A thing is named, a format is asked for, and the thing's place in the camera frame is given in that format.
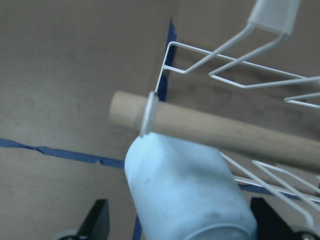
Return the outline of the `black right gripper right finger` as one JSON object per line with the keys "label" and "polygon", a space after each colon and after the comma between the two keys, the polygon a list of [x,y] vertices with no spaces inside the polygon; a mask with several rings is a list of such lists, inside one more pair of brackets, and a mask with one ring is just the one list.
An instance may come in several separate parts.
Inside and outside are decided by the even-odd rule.
{"label": "black right gripper right finger", "polygon": [[258,240],[299,240],[299,236],[262,197],[252,197],[250,209],[257,222]]}

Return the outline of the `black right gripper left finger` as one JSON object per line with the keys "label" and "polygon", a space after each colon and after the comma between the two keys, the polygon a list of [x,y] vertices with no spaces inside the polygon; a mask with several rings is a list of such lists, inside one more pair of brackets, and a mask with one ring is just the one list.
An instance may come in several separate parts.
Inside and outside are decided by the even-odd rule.
{"label": "black right gripper left finger", "polygon": [[97,199],[79,227],[76,240],[107,240],[110,233],[109,202]]}

